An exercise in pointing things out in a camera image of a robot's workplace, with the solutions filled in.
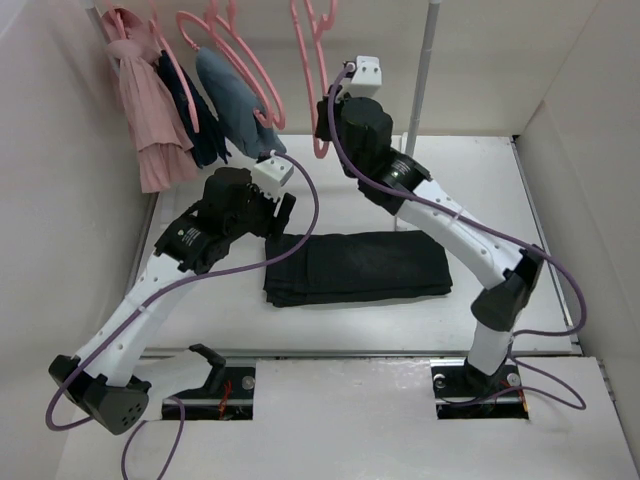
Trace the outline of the black trousers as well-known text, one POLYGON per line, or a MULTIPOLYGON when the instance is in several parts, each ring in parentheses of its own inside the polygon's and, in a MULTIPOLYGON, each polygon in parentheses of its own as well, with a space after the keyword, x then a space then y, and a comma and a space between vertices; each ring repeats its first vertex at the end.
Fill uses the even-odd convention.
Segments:
POLYGON ((266 268, 277 308, 443 296, 453 281, 444 248, 421 231, 313 235, 266 268))

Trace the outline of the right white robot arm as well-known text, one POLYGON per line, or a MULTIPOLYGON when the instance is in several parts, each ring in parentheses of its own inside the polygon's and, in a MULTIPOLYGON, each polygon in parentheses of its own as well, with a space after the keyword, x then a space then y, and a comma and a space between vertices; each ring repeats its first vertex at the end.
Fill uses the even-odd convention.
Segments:
POLYGON ((515 324, 537 285, 543 259, 473 228, 475 218, 430 172, 391 145, 391 117, 366 97, 322 98, 315 137, 333 143, 346 176, 373 204, 418 228, 462 262, 482 286, 471 305, 474 339, 462 381, 474 396, 494 392, 515 324))

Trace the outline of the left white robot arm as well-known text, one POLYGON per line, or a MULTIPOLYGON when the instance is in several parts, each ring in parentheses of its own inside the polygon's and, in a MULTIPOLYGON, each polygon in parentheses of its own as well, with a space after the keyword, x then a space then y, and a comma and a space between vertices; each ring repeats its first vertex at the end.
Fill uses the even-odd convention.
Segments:
POLYGON ((221 390, 226 361, 203 344, 147 369, 138 362, 195 278, 224 259, 233 242, 246 234, 282 234, 296 201, 282 189, 293 173, 290 163, 274 159, 249 169, 217 169, 201 199, 164 229, 134 286, 99 332, 74 355, 52 361, 50 376, 91 420, 121 435, 154 401, 193 389, 204 397, 221 390))

